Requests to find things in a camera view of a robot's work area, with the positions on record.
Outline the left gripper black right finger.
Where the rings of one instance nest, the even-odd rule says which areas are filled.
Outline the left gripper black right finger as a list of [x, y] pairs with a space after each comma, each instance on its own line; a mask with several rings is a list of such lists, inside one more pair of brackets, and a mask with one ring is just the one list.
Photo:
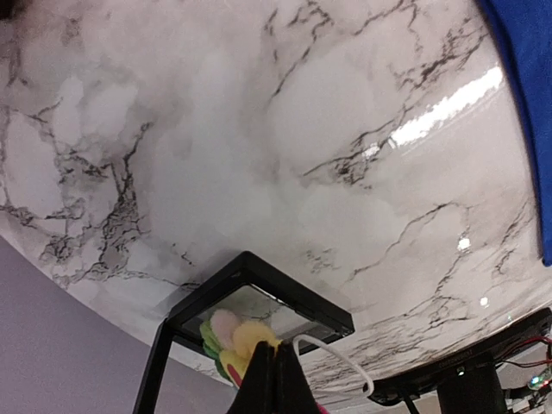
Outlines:
[[319, 407], [289, 342], [282, 342], [275, 357], [275, 404], [282, 414], [318, 414]]

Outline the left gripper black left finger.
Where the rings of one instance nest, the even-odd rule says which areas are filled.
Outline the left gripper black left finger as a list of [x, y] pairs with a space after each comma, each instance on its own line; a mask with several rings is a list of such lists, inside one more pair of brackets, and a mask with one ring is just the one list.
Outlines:
[[275, 412], [276, 348], [258, 342], [230, 414], [271, 414]]

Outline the blue printed t-shirt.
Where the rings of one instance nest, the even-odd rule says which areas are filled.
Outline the blue printed t-shirt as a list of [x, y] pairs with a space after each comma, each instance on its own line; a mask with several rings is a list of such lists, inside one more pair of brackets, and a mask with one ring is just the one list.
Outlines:
[[479, 1], [503, 61], [530, 154], [543, 264], [551, 265], [551, 2]]

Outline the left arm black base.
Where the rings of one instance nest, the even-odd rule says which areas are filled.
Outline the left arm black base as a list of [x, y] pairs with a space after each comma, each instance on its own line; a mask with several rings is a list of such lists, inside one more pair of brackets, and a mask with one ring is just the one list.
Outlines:
[[551, 309], [544, 308], [500, 332], [431, 363], [378, 379], [369, 397], [377, 405], [404, 403], [416, 413], [415, 399], [436, 392], [442, 413], [507, 413], [498, 366], [538, 343], [551, 362]]

